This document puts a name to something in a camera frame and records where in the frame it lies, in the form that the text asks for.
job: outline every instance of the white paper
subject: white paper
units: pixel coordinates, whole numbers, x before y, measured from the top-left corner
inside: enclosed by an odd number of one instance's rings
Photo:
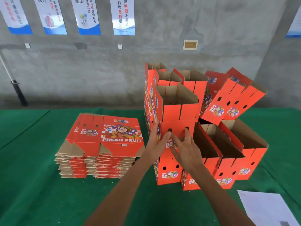
[[[301,6],[296,13],[286,37],[301,37]]]
[[[280,194],[237,192],[256,226],[300,226]]]
[[[48,35],[67,35],[58,0],[34,0],[45,33]]]
[[[100,35],[95,0],[71,0],[80,35]]]
[[[32,34],[20,0],[0,0],[0,10],[13,34]]]
[[[114,35],[135,35],[134,0],[110,0]]]

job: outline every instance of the left hand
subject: left hand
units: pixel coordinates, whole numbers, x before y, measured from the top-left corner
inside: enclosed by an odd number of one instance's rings
[[[153,126],[153,130],[150,134],[150,138],[148,140],[148,144],[146,145],[145,151],[142,157],[147,157],[150,163],[154,163],[163,153],[164,149],[166,148],[166,143],[171,137],[171,132],[167,132],[164,137],[161,139],[160,142],[157,140],[158,134],[158,126],[160,121]]]

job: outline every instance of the green tablecloth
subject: green tablecloth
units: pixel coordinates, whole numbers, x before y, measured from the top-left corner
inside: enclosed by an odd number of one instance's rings
[[[148,140],[142,110],[0,110],[0,225],[81,225],[116,185],[118,179],[60,178],[54,154],[82,112],[138,118]],[[237,189],[280,193],[301,223],[300,117],[300,111],[285,108],[251,108],[240,117],[269,144],[251,178],[228,190],[241,207]],[[155,224],[218,222],[201,190],[183,191],[180,183],[157,186],[151,167],[125,225]]]

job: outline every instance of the poster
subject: poster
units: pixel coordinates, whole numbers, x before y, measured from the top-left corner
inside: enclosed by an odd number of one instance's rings
[[[80,35],[100,35],[95,0],[71,0]]]
[[[47,35],[67,35],[58,0],[35,0]]]
[[[134,0],[110,0],[114,35],[135,35]]]
[[[20,0],[0,0],[0,10],[12,34],[32,34]]]
[[[299,37],[301,38],[301,6],[288,30],[286,37]]]

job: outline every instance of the hand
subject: hand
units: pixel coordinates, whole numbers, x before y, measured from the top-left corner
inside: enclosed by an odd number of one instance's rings
[[[166,148],[166,143],[170,139],[171,132],[167,132],[160,142],[157,140],[159,121],[153,126],[153,130],[150,134],[148,144],[146,145],[145,151],[142,157],[147,157],[150,163],[154,163],[163,153]]]
[[[170,147],[170,150],[180,165],[187,170],[188,173],[191,173],[193,170],[204,167],[204,164],[201,151],[194,143],[189,129],[185,128],[185,134],[185,140],[181,142],[178,137],[172,133],[171,138],[176,143],[180,153],[178,153],[173,146]]]

